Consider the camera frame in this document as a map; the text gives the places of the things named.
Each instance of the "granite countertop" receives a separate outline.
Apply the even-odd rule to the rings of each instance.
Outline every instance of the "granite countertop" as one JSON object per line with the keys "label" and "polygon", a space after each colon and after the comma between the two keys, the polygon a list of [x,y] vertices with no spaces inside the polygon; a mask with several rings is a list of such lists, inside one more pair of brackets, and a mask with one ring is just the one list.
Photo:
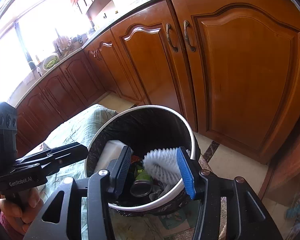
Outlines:
{"label": "granite countertop", "polygon": [[152,0],[136,0],[135,2],[133,2],[132,4],[130,4],[129,6],[127,6],[124,10],[122,10],[121,12],[117,13],[114,15],[113,18],[109,17],[106,19],[106,21],[104,21],[104,24],[98,29],[96,30],[92,36],[85,42],[85,44],[77,49],[76,51],[72,52],[71,54],[69,54],[68,56],[66,56],[65,58],[63,58],[62,60],[60,60],[57,64],[55,64],[51,69],[49,69],[49,71],[47,71],[41,78],[39,78],[30,88],[29,90],[23,95],[23,97],[18,101],[18,103],[14,106],[15,108],[17,108],[19,106],[19,104],[22,102],[22,100],[30,93],[30,91],[43,79],[45,78],[45,76],[47,76],[48,73],[50,73],[51,71],[53,71],[55,68],[57,68],[59,65],[61,65],[64,61],[66,61],[68,58],[70,58],[71,56],[73,56],[74,54],[76,54],[77,52],[79,52],[80,50],[84,49],[86,46],[89,45],[90,42],[92,42],[96,37],[98,37],[101,33],[103,33],[105,30],[107,30],[108,28],[112,27],[114,24],[116,24],[117,22],[119,22],[121,19],[125,18],[130,12],[137,10],[139,7],[142,7],[144,5],[146,5],[147,3],[150,3]]}

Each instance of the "hand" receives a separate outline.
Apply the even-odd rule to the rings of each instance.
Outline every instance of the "hand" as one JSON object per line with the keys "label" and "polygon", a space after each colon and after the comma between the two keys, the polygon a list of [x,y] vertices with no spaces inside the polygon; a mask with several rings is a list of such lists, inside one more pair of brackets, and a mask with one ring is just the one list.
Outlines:
{"label": "hand", "polygon": [[[0,199],[0,209],[3,212],[6,220],[13,227],[14,230],[24,235],[28,230],[31,222],[34,220],[38,212],[43,206],[43,201],[39,196],[37,188],[32,188],[29,191],[28,205],[22,212],[21,208],[4,198]],[[24,222],[20,225],[16,218],[21,218]]]}

